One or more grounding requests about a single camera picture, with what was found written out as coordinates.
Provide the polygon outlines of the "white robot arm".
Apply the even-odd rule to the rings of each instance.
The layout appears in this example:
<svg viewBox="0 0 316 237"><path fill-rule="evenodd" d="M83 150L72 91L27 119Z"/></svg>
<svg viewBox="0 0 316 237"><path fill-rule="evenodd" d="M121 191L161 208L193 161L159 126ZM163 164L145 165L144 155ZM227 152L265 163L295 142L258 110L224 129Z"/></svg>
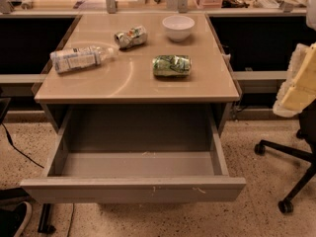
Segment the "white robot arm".
<svg viewBox="0 0 316 237"><path fill-rule="evenodd" d="M306 7L306 25L316 30L316 0L282 0L291 5ZM299 43L289 61L287 78L281 84L273 112L291 118L300 114L316 99L316 43Z"/></svg>

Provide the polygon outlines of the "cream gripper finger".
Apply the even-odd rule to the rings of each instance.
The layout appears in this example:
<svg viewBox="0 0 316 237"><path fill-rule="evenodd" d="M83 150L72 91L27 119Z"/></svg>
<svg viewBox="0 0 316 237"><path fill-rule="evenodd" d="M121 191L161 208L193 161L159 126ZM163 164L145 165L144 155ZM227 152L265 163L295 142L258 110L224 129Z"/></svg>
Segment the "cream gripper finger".
<svg viewBox="0 0 316 237"><path fill-rule="evenodd" d="M299 43L289 61L281 105L301 112L316 99L316 43Z"/></svg>
<svg viewBox="0 0 316 237"><path fill-rule="evenodd" d="M280 88L276 94L276 101L273 105L273 113L279 117L283 118L292 118L298 114L298 111L292 111L286 109L282 104L281 100L285 96L285 93L289 89L293 78L297 74L304 57L306 55L306 49L308 48L307 45L299 43L294 52L291 55L289 60L288 68L286 71L286 80L280 85Z"/></svg>

